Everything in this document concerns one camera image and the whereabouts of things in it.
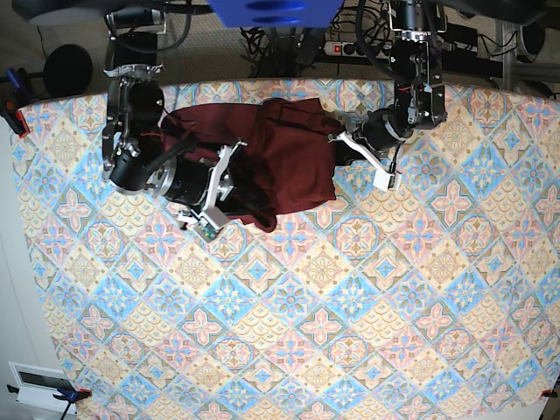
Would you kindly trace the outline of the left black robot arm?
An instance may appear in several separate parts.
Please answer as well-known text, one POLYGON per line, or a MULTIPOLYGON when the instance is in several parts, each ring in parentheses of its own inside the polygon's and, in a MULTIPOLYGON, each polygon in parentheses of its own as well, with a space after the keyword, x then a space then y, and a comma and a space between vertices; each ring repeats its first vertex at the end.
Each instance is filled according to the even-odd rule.
POLYGON ((428 1, 388 1, 387 5, 389 29, 395 37, 386 66, 366 41, 364 1, 357 3, 354 28, 358 47, 367 60, 394 82, 394 101, 386 108, 369 111, 348 133, 352 141, 381 159, 398 151, 416 130, 434 130, 447 117, 438 42, 438 32, 446 29, 442 8, 428 1))

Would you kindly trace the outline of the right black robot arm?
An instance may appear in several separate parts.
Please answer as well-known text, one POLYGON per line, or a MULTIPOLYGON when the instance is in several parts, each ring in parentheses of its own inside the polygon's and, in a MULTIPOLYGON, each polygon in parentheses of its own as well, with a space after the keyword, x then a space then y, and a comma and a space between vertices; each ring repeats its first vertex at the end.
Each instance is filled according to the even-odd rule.
POLYGON ((108 13, 108 90, 106 126, 102 131, 103 175, 123 195, 151 194, 200 212, 211 192, 228 215, 241 214, 230 170, 213 182, 218 152, 215 140, 198 122, 165 110, 156 79, 162 69, 156 26, 165 14, 153 8, 129 7, 108 13))

